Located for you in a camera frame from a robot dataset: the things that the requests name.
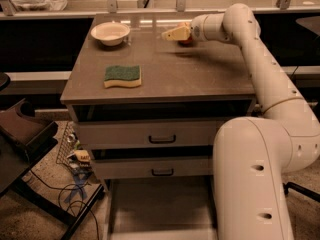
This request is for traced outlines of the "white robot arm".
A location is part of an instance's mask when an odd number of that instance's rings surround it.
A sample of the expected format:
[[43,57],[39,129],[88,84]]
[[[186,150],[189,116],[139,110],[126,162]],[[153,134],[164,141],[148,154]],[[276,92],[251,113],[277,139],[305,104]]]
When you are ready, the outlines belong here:
[[245,4],[195,17],[163,33],[169,41],[220,41],[239,47],[261,109],[224,123],[213,146],[218,240],[294,240],[282,175],[319,156],[320,123],[260,38]]

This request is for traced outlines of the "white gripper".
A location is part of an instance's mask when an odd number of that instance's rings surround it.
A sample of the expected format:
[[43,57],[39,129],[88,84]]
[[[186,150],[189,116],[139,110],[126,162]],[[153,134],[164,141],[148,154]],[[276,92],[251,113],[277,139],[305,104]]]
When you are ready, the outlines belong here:
[[187,25],[181,25],[161,34],[161,37],[167,41],[187,41],[191,36],[195,41],[209,41],[213,39],[213,25],[208,15],[195,17],[191,21],[190,28]]

